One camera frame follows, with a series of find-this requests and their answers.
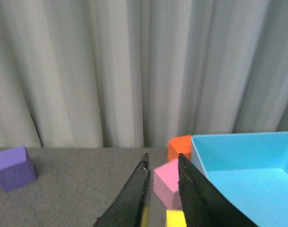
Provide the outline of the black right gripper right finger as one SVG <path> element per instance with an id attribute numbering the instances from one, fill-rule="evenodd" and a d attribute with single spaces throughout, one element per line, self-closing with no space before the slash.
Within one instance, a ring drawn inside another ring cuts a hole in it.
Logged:
<path id="1" fill-rule="evenodd" d="M 178 157 L 179 194 L 189 227 L 257 226 L 231 202 L 182 153 Z"/>

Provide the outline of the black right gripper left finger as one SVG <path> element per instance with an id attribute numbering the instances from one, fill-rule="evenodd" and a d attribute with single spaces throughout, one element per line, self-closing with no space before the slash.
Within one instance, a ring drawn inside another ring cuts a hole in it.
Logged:
<path id="1" fill-rule="evenodd" d="M 150 202 L 148 153 L 145 153 L 117 198 L 97 218 L 95 227 L 146 227 Z"/>

